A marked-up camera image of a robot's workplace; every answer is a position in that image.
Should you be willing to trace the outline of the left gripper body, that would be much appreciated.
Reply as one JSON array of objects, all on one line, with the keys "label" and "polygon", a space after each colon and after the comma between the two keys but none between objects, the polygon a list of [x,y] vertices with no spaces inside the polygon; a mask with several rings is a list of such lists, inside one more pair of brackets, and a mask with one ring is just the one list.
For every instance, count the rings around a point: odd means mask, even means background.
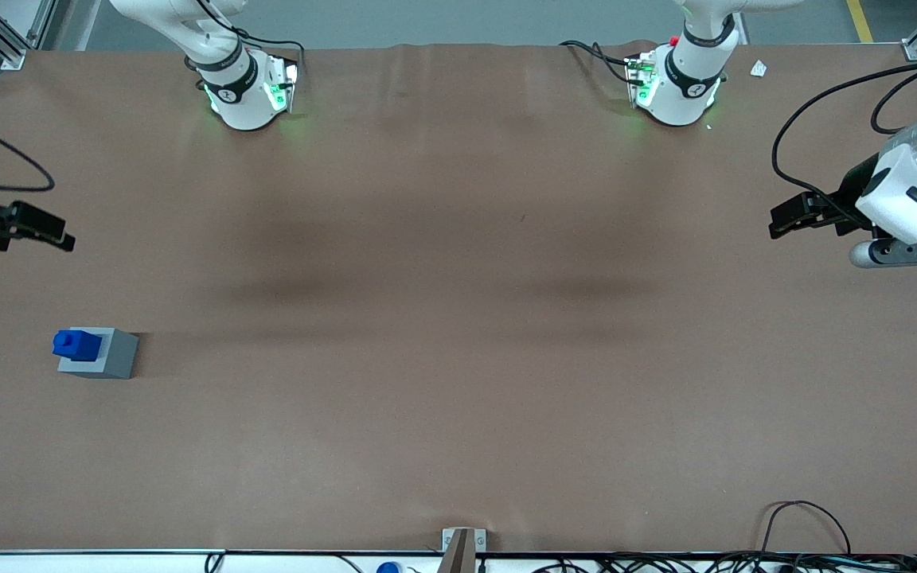
[{"label": "left gripper body", "polygon": [[845,174],[829,198],[858,228],[878,228],[904,243],[917,243],[916,146],[866,158]]}]

